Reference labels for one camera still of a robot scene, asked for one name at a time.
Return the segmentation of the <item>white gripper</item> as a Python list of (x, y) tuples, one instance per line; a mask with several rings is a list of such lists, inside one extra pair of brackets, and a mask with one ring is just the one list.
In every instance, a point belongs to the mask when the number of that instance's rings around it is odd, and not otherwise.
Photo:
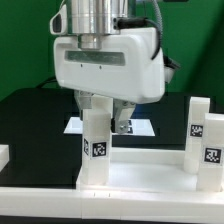
[(59, 85), (75, 90), (80, 120), (84, 110), (92, 108), (91, 93), (114, 98), (113, 133), (128, 132), (135, 103), (157, 102), (165, 92), (163, 52), (154, 28), (123, 29), (105, 36), (96, 51), (79, 49), (74, 36), (59, 37), (54, 63)]

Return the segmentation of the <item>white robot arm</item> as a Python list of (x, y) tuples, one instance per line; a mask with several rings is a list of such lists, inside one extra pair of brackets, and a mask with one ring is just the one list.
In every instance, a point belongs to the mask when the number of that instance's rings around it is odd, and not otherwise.
[(58, 84), (73, 89), (81, 109), (100, 95), (113, 100), (112, 131), (128, 131), (137, 104), (165, 91), (158, 25), (132, 14), (131, 0), (64, 0), (50, 21)]

